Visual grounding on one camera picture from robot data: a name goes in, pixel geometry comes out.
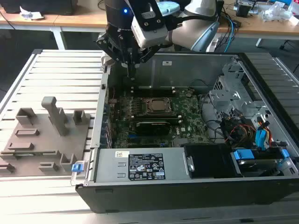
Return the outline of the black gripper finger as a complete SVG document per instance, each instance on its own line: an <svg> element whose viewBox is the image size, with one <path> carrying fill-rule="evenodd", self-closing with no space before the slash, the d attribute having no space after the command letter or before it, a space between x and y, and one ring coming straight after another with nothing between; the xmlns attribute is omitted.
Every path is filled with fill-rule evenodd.
<svg viewBox="0 0 299 224"><path fill-rule="evenodd" d="M112 35L105 32L98 37L96 44L115 62L127 68L128 77L132 79L132 59L123 34Z"/></svg>
<svg viewBox="0 0 299 224"><path fill-rule="evenodd" d="M145 63L151 59L159 50L159 46L155 45L149 48L141 49L138 45L132 47L131 52L131 80L135 79L136 68L140 63Z"/></svg>

